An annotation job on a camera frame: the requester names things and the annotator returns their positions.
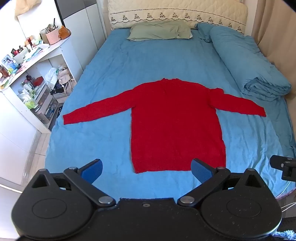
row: rolled blue blanket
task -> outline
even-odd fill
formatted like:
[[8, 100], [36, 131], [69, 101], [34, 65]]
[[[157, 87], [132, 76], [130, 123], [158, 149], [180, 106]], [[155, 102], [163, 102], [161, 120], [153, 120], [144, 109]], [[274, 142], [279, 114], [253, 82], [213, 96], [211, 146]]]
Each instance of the rolled blue blanket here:
[[216, 26], [210, 37], [242, 93], [273, 101], [290, 92], [289, 81], [260, 52], [251, 36]]

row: green pillow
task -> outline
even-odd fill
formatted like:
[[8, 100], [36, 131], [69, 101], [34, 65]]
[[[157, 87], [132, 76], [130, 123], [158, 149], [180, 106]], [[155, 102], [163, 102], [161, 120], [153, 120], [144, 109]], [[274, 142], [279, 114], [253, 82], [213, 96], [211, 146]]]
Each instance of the green pillow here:
[[132, 41], [149, 39], [189, 39], [192, 37], [189, 26], [182, 20], [143, 21], [131, 27], [127, 38]]

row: desk top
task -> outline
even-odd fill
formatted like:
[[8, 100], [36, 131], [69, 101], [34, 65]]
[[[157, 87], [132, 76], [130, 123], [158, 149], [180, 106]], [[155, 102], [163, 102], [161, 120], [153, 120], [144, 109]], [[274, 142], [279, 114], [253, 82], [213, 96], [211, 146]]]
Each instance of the desk top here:
[[15, 74], [15, 76], [10, 80], [10, 83], [8, 85], [6, 85], [6, 87], [3, 90], [7, 89], [14, 81], [17, 80], [18, 77], [20, 77], [30, 67], [32, 67], [34, 64], [36, 64], [40, 59], [42, 59], [43, 57], [48, 55], [50, 52], [57, 49], [59, 46], [61, 46], [67, 40], [68, 40], [68, 38], [60, 40], [59, 42], [57, 42], [57, 43], [55, 43], [53, 45], [50, 45], [49, 48], [47, 48], [47, 49], [43, 50], [42, 52], [39, 52], [38, 54], [36, 54], [36, 56], [34, 56], [30, 61], [22, 64], [21, 71], [19, 71], [18, 73]]

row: sweater sleeve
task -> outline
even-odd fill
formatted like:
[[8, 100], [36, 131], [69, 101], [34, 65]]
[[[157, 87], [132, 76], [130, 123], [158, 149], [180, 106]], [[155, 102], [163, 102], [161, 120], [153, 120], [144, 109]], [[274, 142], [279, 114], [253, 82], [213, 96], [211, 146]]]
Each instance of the sweater sleeve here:
[[93, 121], [132, 108], [136, 104], [135, 91], [135, 89], [127, 90], [114, 97], [88, 104], [63, 115], [64, 125]]
[[210, 89], [210, 105], [219, 110], [266, 117], [263, 107], [251, 100], [225, 94], [222, 89]]

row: white desk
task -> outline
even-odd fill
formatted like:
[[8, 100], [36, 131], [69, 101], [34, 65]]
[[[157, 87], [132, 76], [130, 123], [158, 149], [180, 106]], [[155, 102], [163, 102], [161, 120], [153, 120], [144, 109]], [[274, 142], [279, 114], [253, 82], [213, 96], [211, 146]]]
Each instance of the white desk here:
[[50, 130], [23, 104], [16, 93], [12, 90], [11, 85], [13, 85], [13, 83], [34, 64], [41, 63], [44, 60], [58, 55], [62, 55], [71, 75], [78, 82], [83, 70], [75, 52], [73, 51], [71, 37], [69, 37], [51, 45], [48, 49], [38, 53], [30, 61], [26, 62], [24, 64], [24, 68], [17, 73], [12, 78], [11, 82], [2, 90], [4, 96], [9, 100], [9, 102], [41, 133], [50, 133]]

